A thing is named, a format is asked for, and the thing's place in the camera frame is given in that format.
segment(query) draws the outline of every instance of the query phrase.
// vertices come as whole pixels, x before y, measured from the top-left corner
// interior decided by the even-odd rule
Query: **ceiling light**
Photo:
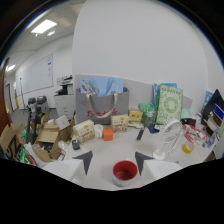
[[[8,72],[8,71],[10,71],[10,70],[12,70],[13,68],[15,67],[15,65],[12,65],[12,66],[7,66],[7,68],[6,68],[6,71]]]
[[[41,24],[39,24],[34,30],[32,30],[31,33],[43,33],[56,25],[57,23],[46,19]]]
[[[49,32],[49,33],[46,35],[46,37],[49,37],[49,36],[53,35],[54,33],[55,33],[55,30]]]

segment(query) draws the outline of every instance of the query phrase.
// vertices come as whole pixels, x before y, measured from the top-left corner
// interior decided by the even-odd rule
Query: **white table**
[[[112,183],[112,168],[115,163],[129,159],[137,164],[135,152],[153,157],[153,152],[156,149],[163,147],[163,143],[160,140],[160,135],[158,133],[151,134],[148,129],[145,129],[140,141],[136,140],[138,133],[139,129],[128,127],[128,130],[125,133],[114,133],[113,141],[104,141],[103,138],[95,138],[84,145],[80,145],[79,150],[74,150],[72,148],[72,144],[70,144],[64,160],[72,159],[73,157],[92,150],[93,157],[87,176],[85,177],[82,185],[84,188],[109,191],[140,188],[145,185],[145,182],[139,175],[139,172],[135,182],[127,187],[119,188]],[[167,153],[173,146],[174,142],[170,143],[166,149],[166,157],[164,161],[178,162],[182,168],[202,163],[211,153],[213,146],[216,144],[214,143],[212,147],[208,149],[194,143],[194,150],[192,153],[186,154],[182,150],[182,146],[186,141],[187,139],[183,136],[171,156],[167,155]]]

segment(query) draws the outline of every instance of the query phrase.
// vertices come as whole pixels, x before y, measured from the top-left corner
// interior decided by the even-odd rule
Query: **box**
[[[20,151],[23,148],[23,144],[21,144],[17,138],[13,126],[5,126],[0,137],[0,146],[7,159],[16,162],[20,161]]]
[[[69,126],[68,118],[65,115],[56,119],[55,123],[58,125],[59,130],[63,130]]]
[[[64,142],[71,141],[72,137],[74,136],[74,125],[75,122],[71,120],[68,127],[64,128],[63,130],[59,130],[57,125],[53,125],[52,127],[52,125],[49,126],[46,122],[34,144],[39,144],[42,148],[46,143],[53,143],[51,152],[48,154],[51,159],[58,159],[58,157],[61,155],[61,149],[58,147],[58,142],[61,140]]]
[[[39,144],[42,148],[46,143],[53,143],[49,156],[52,159],[57,159],[61,154],[61,150],[58,147],[58,142],[60,140],[61,138],[58,131],[42,130],[34,144]]]
[[[110,117],[110,125],[113,133],[116,132],[126,132],[128,128],[129,116],[124,115],[114,115]]]
[[[112,129],[103,129],[103,140],[104,141],[112,141],[113,140]]]
[[[138,107],[129,107],[129,121],[141,122],[143,112]]]
[[[84,144],[95,138],[94,123],[91,120],[75,125],[73,129],[74,134],[79,138],[80,144]]]

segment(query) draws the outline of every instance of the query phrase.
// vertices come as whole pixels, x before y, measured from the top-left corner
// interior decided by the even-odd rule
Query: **cardboard box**
[[[19,162],[23,145],[17,138],[13,126],[6,125],[0,137],[0,145],[9,160]]]
[[[32,149],[40,160],[42,160],[43,162],[46,162],[46,163],[51,162],[51,158],[46,150],[35,149],[35,148],[32,148]]]
[[[34,144],[38,144],[42,148],[46,143],[53,143],[49,156],[51,159],[57,159],[61,154],[61,150],[58,147],[58,142],[60,140],[61,138],[58,131],[42,130]]]
[[[27,132],[27,126],[24,127],[22,124],[15,131],[17,138],[22,144],[26,144],[26,132]]]
[[[75,123],[72,120],[68,127],[64,128],[63,130],[59,130],[57,126],[52,127],[51,125],[51,127],[49,127],[47,123],[45,123],[44,128],[38,135],[34,144],[39,144],[40,147],[42,148],[46,143],[53,143],[51,152],[50,153],[48,153],[47,151],[46,152],[48,153],[51,159],[58,159],[58,157],[61,155],[61,149],[58,147],[58,142],[61,140],[64,142],[71,141],[74,135],[74,132],[73,132],[74,124]]]

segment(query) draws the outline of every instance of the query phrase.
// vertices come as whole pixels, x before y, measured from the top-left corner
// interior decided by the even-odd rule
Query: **bag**
[[[216,89],[212,98],[208,101],[205,108],[203,109],[202,117],[206,121],[208,120],[210,112],[213,112],[213,110],[215,109],[215,104],[217,104],[222,110],[224,110],[224,101],[218,89]]]
[[[81,79],[80,92],[93,96],[108,96],[123,92],[122,78]]]
[[[109,96],[91,96],[76,89],[76,121],[77,124],[91,120],[95,124],[110,124],[111,115],[128,114],[129,90]]]

